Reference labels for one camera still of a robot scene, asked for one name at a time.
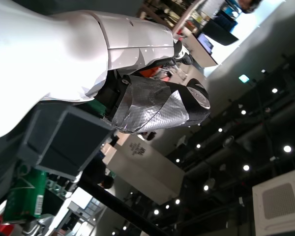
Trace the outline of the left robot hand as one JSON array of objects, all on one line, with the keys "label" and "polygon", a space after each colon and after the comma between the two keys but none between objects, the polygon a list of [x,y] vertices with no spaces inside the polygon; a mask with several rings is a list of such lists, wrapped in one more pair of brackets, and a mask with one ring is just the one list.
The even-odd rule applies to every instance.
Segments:
[{"label": "left robot hand", "polygon": [[41,101],[98,99],[106,122],[124,133],[199,124],[210,102],[198,80],[135,75],[179,61],[192,58],[164,25],[91,10],[44,16],[0,0],[0,137]]}]

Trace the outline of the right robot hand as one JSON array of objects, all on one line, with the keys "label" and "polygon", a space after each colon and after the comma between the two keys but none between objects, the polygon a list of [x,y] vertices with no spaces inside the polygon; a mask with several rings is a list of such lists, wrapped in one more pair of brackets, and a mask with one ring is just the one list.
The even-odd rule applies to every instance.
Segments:
[{"label": "right robot hand", "polygon": [[28,220],[22,224],[22,236],[46,236],[54,220],[51,214],[43,214],[39,218]]}]

